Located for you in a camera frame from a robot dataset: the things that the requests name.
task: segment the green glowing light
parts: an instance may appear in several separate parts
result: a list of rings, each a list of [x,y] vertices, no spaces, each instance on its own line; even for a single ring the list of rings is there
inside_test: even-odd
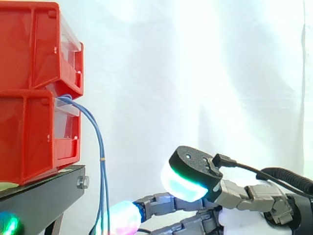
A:
[[[15,234],[16,229],[18,228],[19,221],[17,218],[11,218],[8,225],[6,226],[3,235],[13,235]]]
[[[165,164],[161,172],[161,181],[170,194],[186,202],[197,201],[208,192],[208,189],[182,178],[169,164]]]

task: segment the blue wire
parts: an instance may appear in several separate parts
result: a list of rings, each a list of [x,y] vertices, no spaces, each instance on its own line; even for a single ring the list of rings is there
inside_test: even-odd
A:
[[[98,142],[99,142],[99,149],[100,149],[100,158],[105,157],[105,151],[104,151],[104,144],[103,144],[103,139],[102,135],[99,129],[99,126],[94,118],[94,116],[91,114],[91,112],[86,109],[84,106],[77,104],[72,100],[71,95],[66,94],[63,96],[58,97],[59,100],[61,100],[64,103],[71,104],[77,109],[79,109],[92,123],[96,130],[96,134],[98,137]],[[95,225],[91,229],[89,234],[94,234],[96,231],[96,225],[97,222],[99,221],[99,218],[101,218],[101,232],[104,231],[104,200],[103,200],[103,189],[105,189],[105,194],[106,194],[106,208],[107,208],[107,217],[108,217],[108,234],[110,234],[110,204],[109,204],[109,190],[108,190],[108,179],[107,179],[107,173],[106,173],[106,162],[105,161],[100,161],[100,200],[99,200],[99,208],[98,208],[98,213],[97,213],[97,218]]]

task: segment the red plastic drawer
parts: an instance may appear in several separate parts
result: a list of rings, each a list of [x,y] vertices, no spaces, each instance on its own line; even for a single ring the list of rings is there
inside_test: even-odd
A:
[[[52,2],[0,1],[0,90],[83,95],[83,45]]]
[[[80,112],[49,91],[0,91],[0,182],[24,185],[80,159]]]

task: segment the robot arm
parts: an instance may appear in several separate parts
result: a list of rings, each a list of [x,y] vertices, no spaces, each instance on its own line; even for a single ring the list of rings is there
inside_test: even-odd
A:
[[[249,216],[246,212],[254,211],[253,214],[259,215],[261,223],[258,223],[257,228],[252,226],[252,229],[263,232],[267,230],[268,235],[313,234],[312,199],[297,194],[285,194],[276,184],[269,182],[260,182],[259,185],[243,188],[229,180],[223,180],[219,168],[225,158],[226,164],[231,164],[231,160],[223,155],[213,158],[186,146],[181,146],[175,151],[169,161],[171,168],[181,177],[196,182],[197,187],[207,190],[202,197],[194,200],[199,194],[190,193],[192,187],[190,185],[186,187],[184,182],[182,186],[189,190],[190,195],[194,195],[193,199],[186,202],[190,198],[171,188],[171,185],[177,186],[179,182],[163,183],[174,196],[169,193],[156,194],[134,202],[140,210],[141,222],[150,219],[152,215],[163,215],[178,210],[197,211],[195,216],[153,231],[152,235],[236,234],[227,230],[227,222],[223,221],[224,226],[219,223],[219,216],[225,217],[227,211],[234,211],[232,209],[245,211],[245,216],[240,215],[242,220]]]
[[[151,235],[220,235],[223,232],[223,227],[218,220],[222,208],[207,199],[190,203],[169,193],[159,193],[139,199],[134,204],[139,207],[141,222],[150,219],[152,215],[164,215],[179,210],[197,211],[195,216],[172,226],[155,230]]]

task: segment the cable connector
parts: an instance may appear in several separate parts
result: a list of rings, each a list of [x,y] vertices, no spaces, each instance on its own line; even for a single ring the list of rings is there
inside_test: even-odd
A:
[[[215,155],[215,157],[212,160],[212,163],[218,169],[221,168],[222,166],[225,166],[225,167],[236,167],[237,166],[237,162],[235,160],[232,160],[230,157],[227,157],[227,156],[219,154],[219,153]]]

